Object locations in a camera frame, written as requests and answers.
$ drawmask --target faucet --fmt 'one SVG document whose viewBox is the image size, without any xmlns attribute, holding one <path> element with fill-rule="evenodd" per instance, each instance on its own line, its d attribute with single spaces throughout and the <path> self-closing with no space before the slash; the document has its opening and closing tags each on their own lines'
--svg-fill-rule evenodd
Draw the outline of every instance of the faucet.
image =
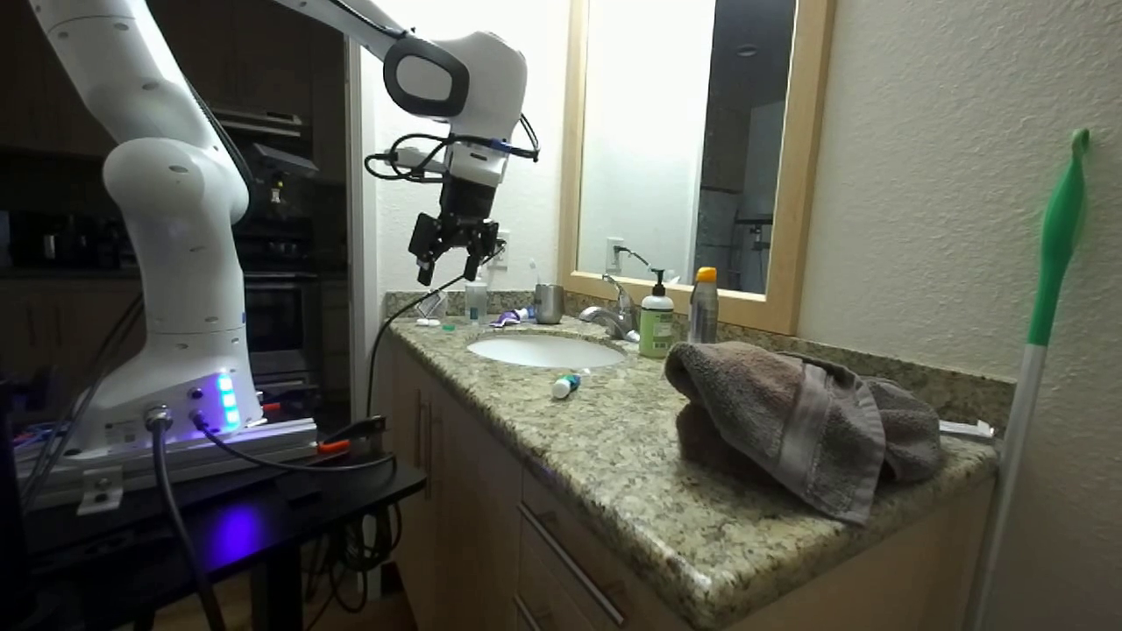
<svg viewBox="0 0 1122 631">
<path fill-rule="evenodd" d="M 635 329 L 631 300 L 616 279 L 603 274 L 603 282 L 616 290 L 616 307 L 589 307 L 584 309 L 584 323 L 600 323 L 612 342 L 626 342 Z"/>
</svg>

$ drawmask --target gray towel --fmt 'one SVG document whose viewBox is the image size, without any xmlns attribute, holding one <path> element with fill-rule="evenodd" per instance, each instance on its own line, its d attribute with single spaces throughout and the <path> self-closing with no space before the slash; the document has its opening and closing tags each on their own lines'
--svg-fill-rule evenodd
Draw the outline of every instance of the gray towel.
<svg viewBox="0 0 1122 631">
<path fill-rule="evenodd" d="M 665 380 L 690 397 L 679 452 L 741 481 L 765 469 L 810 509 L 868 524 L 882 474 L 914 483 L 940 462 L 940 419 L 890 381 L 751 343 L 679 343 Z"/>
</svg>

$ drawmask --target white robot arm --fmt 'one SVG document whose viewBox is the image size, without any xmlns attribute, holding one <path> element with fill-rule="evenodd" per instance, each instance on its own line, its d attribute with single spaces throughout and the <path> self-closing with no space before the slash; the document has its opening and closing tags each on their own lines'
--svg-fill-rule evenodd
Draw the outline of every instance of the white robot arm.
<svg viewBox="0 0 1122 631">
<path fill-rule="evenodd" d="M 406 170 L 443 184 L 443 213 L 416 217 L 412 252 L 422 284 L 436 261 L 463 247 L 467 279 L 496 252 L 488 221 L 504 176 L 511 131 L 524 118 L 525 60 L 496 34 L 422 43 L 379 7 L 358 0 L 279 0 L 372 48 L 386 92 L 415 117 L 448 124 L 446 157 Z M 186 83 L 143 0 L 32 0 L 32 10 L 88 113 L 116 147 L 106 190 L 138 249 L 146 343 L 88 397 L 76 449 L 106 455 L 143 442 L 142 419 L 163 402 L 169 440 L 196 440 L 189 419 L 225 432 L 262 423 L 246 351 L 246 289 L 232 225 L 246 213 L 246 184 Z"/>
</svg>

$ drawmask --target bathroom sink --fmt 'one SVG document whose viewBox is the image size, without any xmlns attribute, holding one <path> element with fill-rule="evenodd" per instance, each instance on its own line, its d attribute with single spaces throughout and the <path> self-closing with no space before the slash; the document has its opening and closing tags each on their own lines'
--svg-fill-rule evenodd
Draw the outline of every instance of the bathroom sink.
<svg viewBox="0 0 1122 631">
<path fill-rule="evenodd" d="M 622 364 L 628 353 L 584 337 L 556 337 L 556 335 L 503 335 L 467 343 L 476 357 L 492 357 L 503 364 L 525 367 L 603 367 Z"/>
</svg>

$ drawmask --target mirror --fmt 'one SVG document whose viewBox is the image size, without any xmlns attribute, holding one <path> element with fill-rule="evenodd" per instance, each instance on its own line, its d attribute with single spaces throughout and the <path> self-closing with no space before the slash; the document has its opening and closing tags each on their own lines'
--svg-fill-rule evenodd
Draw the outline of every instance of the mirror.
<svg viewBox="0 0 1122 631">
<path fill-rule="evenodd" d="M 724 321 L 797 335 L 834 0 L 575 7 L 561 272 L 608 300 L 653 274 L 724 279 Z"/>
</svg>

